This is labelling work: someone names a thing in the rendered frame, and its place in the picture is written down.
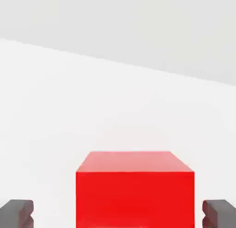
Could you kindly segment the small red cube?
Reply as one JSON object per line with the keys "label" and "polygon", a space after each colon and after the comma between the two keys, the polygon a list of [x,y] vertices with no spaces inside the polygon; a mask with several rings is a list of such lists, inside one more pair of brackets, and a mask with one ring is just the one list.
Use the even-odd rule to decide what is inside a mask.
{"label": "small red cube", "polygon": [[195,228],[195,173],[171,152],[90,152],[76,228]]}

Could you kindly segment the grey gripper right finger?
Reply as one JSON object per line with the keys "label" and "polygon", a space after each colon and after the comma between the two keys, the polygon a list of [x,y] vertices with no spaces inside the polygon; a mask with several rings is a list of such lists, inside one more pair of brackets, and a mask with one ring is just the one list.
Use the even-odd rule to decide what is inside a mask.
{"label": "grey gripper right finger", "polygon": [[204,200],[202,228],[236,228],[236,208],[225,199]]}

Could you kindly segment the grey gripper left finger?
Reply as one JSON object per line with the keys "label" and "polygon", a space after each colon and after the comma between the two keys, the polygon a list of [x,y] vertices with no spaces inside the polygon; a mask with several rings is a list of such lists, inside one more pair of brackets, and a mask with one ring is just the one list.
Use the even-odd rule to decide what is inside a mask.
{"label": "grey gripper left finger", "polygon": [[32,200],[11,199],[0,208],[0,228],[34,228]]}

